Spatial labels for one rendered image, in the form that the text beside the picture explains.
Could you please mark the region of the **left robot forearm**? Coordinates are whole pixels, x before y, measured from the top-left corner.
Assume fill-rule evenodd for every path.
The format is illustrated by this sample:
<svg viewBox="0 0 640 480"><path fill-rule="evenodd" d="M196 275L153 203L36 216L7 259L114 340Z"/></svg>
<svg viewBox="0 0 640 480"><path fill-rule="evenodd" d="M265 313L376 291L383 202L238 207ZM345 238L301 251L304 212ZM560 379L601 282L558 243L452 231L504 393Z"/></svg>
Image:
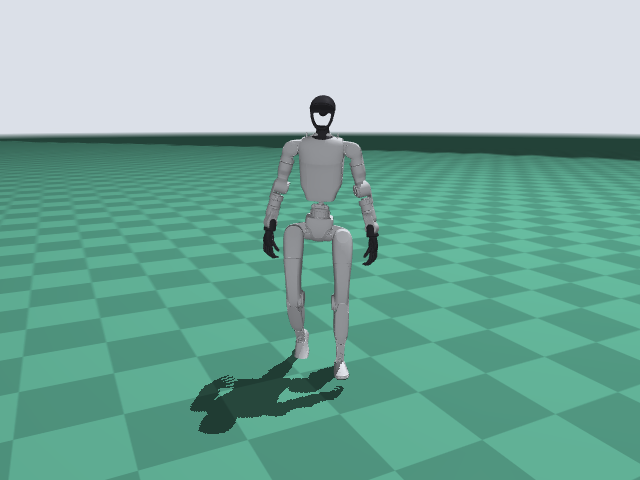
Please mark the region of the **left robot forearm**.
<svg viewBox="0 0 640 480"><path fill-rule="evenodd" d="M359 201L359 206L361 206L361 210L362 210L363 220L365 223L365 231L366 231L367 225L371 224L373 225L374 233L376 234L379 231L379 226L376 222L376 214L373 206L371 187L370 187L370 195L367 196L367 198L361 199L361 201Z"/></svg>

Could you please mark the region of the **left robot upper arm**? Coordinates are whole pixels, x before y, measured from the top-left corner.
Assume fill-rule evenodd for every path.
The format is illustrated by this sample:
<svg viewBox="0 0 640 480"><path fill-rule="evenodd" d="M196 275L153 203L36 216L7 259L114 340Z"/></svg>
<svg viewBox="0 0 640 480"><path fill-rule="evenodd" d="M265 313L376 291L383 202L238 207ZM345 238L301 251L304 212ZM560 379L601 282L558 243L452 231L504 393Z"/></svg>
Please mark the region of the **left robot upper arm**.
<svg viewBox="0 0 640 480"><path fill-rule="evenodd" d="M344 154L351 159L350 168L355 182L353 185L354 195L358 198L369 196L370 187L365 180L366 171L363 155L360 146L357 143L343 141Z"/></svg>

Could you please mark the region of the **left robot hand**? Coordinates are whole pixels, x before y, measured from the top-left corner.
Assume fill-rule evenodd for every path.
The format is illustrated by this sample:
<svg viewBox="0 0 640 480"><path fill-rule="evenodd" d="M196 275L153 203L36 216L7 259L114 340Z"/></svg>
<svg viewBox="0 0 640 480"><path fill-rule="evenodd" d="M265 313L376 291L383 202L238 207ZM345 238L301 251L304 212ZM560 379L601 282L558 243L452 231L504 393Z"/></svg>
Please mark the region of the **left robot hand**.
<svg viewBox="0 0 640 480"><path fill-rule="evenodd" d="M369 266L377 258L377 250L378 250L377 237L379 236L379 234L378 232L376 234L374 233L374 227L371 224L367 225L366 232L367 232L366 236L369 237L369 247L363 257L365 258L368 256L369 253L370 254L369 254L369 259L367 260L367 262L363 263L363 265Z"/></svg>

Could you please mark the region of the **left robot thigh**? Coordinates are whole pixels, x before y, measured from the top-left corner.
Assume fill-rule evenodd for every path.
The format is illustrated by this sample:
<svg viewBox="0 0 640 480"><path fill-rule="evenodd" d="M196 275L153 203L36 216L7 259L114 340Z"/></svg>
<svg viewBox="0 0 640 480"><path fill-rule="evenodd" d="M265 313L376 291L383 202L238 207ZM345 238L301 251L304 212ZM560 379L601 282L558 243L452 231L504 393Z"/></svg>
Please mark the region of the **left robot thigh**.
<svg viewBox="0 0 640 480"><path fill-rule="evenodd" d="M340 226L332 227L332 258L334 271L334 293L331 308L337 311L339 303L349 302L349 286L352 266L353 240L351 233Z"/></svg>

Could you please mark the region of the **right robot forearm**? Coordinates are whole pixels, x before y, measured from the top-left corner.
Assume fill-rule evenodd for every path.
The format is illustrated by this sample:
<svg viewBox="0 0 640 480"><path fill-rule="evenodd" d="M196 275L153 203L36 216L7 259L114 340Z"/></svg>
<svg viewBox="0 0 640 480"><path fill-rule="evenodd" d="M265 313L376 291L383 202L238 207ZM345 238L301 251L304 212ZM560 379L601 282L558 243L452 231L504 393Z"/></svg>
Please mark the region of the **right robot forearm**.
<svg viewBox="0 0 640 480"><path fill-rule="evenodd" d="M272 219L276 220L276 226L277 226L277 217L279 215L281 202L283 201L283 198L284 198L280 193L274 192L276 182L277 182L277 178L275 179L271 189L271 193L269 196L270 199L266 209L266 216L263 221L264 226L267 228L269 228L270 220Z"/></svg>

